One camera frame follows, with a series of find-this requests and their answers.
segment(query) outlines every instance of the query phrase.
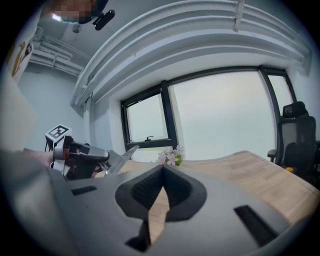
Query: wooden table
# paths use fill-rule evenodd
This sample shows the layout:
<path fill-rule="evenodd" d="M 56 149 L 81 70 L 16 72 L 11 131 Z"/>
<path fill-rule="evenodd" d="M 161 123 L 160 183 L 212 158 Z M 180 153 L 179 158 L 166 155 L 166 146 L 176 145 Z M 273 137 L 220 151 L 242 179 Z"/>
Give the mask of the wooden table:
<path fill-rule="evenodd" d="M 155 165 L 155 163 L 129 160 L 120 173 L 145 170 Z M 237 152 L 214 160 L 183 161 L 181 166 L 192 172 L 200 172 L 240 185 L 277 209 L 291 224 L 311 215 L 320 200 L 320 192 L 315 187 L 249 151 Z M 164 230 L 168 210 L 168 197 L 162 188 L 149 211 L 152 242 Z"/>

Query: black mesh chair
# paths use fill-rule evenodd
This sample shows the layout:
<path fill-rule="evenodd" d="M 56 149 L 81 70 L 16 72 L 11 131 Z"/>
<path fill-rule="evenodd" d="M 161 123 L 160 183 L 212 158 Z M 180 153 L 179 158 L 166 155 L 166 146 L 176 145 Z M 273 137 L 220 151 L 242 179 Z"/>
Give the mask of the black mesh chair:
<path fill-rule="evenodd" d="M 302 101 L 283 107 L 278 132 L 278 149 L 268 152 L 268 157 L 275 164 L 293 168 L 293 173 L 315 187 L 319 183 L 319 174 L 315 170 L 316 120 L 309 116 Z"/>

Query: chair headrest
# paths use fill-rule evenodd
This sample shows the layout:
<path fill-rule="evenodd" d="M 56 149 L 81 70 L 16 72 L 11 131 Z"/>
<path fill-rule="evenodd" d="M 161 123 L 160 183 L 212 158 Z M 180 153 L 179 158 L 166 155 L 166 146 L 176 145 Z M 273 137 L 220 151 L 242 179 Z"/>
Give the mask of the chair headrest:
<path fill-rule="evenodd" d="M 306 106 L 302 101 L 298 101 L 283 107 L 283 118 L 297 118 L 302 116 L 309 116 Z"/>

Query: window handle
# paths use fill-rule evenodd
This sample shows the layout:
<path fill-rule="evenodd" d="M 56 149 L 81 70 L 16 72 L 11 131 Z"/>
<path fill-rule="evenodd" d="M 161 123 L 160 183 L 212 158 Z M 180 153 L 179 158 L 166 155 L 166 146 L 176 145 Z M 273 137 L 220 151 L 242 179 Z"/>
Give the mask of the window handle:
<path fill-rule="evenodd" d="M 153 138 L 153 136 L 149 136 L 149 137 L 146 137 L 146 139 L 144 140 L 145 142 L 150 142 L 151 141 L 151 139 L 149 139 L 149 138 Z"/>

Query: orange object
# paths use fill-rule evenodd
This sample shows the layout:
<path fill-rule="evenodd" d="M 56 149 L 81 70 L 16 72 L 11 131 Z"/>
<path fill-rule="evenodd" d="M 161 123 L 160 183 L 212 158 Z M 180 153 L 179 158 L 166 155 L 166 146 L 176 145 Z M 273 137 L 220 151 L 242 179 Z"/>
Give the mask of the orange object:
<path fill-rule="evenodd" d="M 287 171 L 289 171 L 290 173 L 293 173 L 294 172 L 294 169 L 292 167 L 287 167 L 285 168 Z"/>

